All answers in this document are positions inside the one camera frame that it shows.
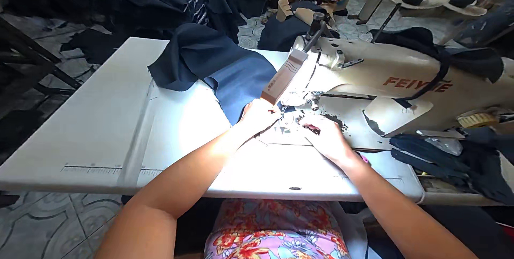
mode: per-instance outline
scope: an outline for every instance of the floral shirt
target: floral shirt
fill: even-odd
[[[227,199],[205,259],[350,259],[327,202]]]

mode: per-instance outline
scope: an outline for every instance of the industrial sewing machine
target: industrial sewing machine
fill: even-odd
[[[402,105],[440,70],[440,62],[423,53],[391,44],[319,37],[325,22],[299,36],[293,49],[308,57],[280,96],[294,107],[271,129],[260,134],[265,143],[309,145],[291,136],[309,112],[337,121],[356,148],[390,149],[384,137],[417,130],[443,131],[459,126],[458,118],[475,126],[490,123],[476,115],[491,106],[514,107],[514,60],[502,58],[503,74],[492,83],[471,71],[450,66],[429,91]]]

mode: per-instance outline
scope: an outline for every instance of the white table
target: white table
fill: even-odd
[[[197,81],[161,89],[147,66],[167,41],[129,38],[0,167],[0,190],[134,194],[163,169],[230,127]],[[275,68],[287,53],[257,51]],[[424,191],[389,152],[366,153],[415,202]],[[311,146],[248,141],[207,190],[210,197],[361,201],[349,179]]]

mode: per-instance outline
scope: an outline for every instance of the left hand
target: left hand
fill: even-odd
[[[243,116],[237,123],[251,133],[251,136],[272,125],[280,118],[280,110],[264,99],[256,98],[245,106]]]

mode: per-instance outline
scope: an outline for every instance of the table ruler markings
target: table ruler markings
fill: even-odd
[[[121,167],[99,167],[99,166],[74,166],[65,165],[60,172],[81,172],[84,174],[105,174],[105,175],[118,175]],[[140,175],[157,177],[163,170],[155,168],[142,168],[139,171]]]

